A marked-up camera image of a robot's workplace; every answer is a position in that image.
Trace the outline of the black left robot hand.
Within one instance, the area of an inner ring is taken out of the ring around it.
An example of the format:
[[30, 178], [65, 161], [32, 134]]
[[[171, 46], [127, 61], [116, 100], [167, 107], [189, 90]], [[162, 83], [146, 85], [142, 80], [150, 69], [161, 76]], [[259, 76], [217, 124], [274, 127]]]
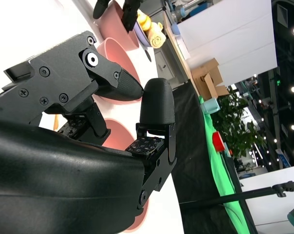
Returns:
[[[93, 10], [93, 18], [99, 19], [108, 8], [109, 0], [98, 0]], [[125, 0], [122, 11], [122, 24], [127, 32], [132, 31], [138, 18], [138, 9], [142, 0]]]

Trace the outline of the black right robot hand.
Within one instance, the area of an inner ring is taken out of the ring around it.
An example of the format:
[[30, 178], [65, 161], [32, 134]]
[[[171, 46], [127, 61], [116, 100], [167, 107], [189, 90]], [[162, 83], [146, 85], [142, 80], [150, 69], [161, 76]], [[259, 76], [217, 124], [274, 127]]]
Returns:
[[[0, 234], [116, 234], [130, 227], [177, 158], [174, 98], [101, 56], [89, 31], [5, 71], [0, 93]], [[140, 99], [137, 139], [111, 133], [93, 95]]]

